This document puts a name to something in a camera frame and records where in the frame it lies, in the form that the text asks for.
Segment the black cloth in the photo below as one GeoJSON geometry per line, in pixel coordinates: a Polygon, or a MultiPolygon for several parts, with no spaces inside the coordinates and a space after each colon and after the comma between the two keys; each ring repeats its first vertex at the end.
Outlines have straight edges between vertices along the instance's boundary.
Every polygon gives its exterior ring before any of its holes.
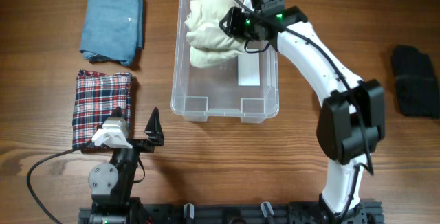
{"type": "Polygon", "coordinates": [[[438,119],[439,84],[429,55],[409,45],[398,45],[391,66],[401,113],[438,119]]]}

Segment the folded blue denim cloth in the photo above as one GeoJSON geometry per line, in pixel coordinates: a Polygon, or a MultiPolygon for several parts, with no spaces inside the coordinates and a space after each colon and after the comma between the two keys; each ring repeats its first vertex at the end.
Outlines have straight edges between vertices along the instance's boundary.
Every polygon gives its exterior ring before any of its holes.
{"type": "Polygon", "coordinates": [[[87,0],[80,52],[128,67],[143,48],[143,0],[87,0]]]}

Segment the white paper label in bin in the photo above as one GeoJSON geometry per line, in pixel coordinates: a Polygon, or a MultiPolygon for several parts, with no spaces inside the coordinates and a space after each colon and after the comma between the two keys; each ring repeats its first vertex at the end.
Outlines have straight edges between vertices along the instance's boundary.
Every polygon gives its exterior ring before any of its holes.
{"type": "Polygon", "coordinates": [[[258,54],[241,54],[238,56],[238,85],[259,86],[260,69],[258,54]]]}

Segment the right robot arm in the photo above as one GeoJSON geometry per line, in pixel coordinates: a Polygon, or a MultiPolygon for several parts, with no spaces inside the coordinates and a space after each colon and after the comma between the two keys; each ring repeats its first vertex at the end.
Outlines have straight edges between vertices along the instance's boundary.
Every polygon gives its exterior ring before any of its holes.
{"type": "Polygon", "coordinates": [[[307,80],[320,103],[316,136],[329,159],[318,209],[311,215],[319,223],[357,216],[362,174],[374,173],[371,155],[385,135],[381,84],[347,69],[300,8],[286,8],[284,0],[240,0],[219,27],[232,38],[266,41],[307,80]]]}

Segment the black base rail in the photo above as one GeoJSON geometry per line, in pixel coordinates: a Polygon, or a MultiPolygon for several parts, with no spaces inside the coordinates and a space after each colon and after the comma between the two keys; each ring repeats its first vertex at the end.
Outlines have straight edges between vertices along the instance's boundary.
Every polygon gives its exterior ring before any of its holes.
{"type": "MultiPolygon", "coordinates": [[[[291,202],[285,205],[272,205],[273,214],[263,213],[260,205],[218,205],[185,207],[170,204],[144,205],[141,214],[150,217],[141,221],[127,213],[98,213],[92,208],[80,208],[78,223],[320,223],[311,215],[318,209],[317,202],[291,202]]],[[[382,203],[379,201],[360,201],[356,215],[345,216],[342,223],[385,223],[382,203]]]]}

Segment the red plaid cloth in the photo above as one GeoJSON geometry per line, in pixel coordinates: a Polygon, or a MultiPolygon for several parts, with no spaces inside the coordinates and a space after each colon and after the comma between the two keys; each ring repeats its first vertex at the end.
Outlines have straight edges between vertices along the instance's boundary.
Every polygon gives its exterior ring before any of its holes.
{"type": "Polygon", "coordinates": [[[97,71],[80,70],[76,77],[72,148],[83,153],[101,152],[106,146],[90,144],[97,128],[120,107],[128,125],[131,124],[131,87],[129,72],[107,75],[97,71]]]}

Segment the clear plastic storage bin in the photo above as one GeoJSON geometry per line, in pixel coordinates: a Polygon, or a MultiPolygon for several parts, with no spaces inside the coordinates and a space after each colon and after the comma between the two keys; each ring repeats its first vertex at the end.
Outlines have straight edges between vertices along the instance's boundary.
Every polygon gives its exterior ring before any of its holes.
{"type": "Polygon", "coordinates": [[[278,55],[264,42],[248,45],[248,54],[259,55],[260,85],[238,85],[238,57],[200,69],[190,64],[188,28],[190,1],[179,0],[171,109],[188,121],[209,117],[239,117],[245,123],[261,123],[279,112],[278,55]]]}

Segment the cream cloth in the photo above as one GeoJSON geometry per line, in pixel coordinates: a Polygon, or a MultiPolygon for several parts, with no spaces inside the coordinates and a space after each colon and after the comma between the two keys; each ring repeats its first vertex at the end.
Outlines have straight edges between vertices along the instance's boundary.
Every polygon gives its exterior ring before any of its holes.
{"type": "Polygon", "coordinates": [[[207,68],[224,63],[245,52],[245,41],[229,37],[220,27],[234,0],[191,0],[190,14],[185,25],[186,40],[190,45],[190,64],[207,68]]]}

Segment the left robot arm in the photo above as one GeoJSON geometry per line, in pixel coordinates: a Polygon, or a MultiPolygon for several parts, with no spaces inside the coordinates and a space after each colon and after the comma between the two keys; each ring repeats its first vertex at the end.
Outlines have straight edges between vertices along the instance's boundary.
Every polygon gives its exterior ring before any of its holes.
{"type": "Polygon", "coordinates": [[[79,223],[152,223],[153,219],[140,198],[132,197],[138,167],[142,167],[141,153],[153,153],[164,145],[159,109],[155,107],[144,130],[146,139],[129,138],[128,124],[122,109],[116,107],[91,138],[94,146],[107,146],[113,154],[108,163],[95,166],[89,173],[92,206],[81,208],[79,223]]]}

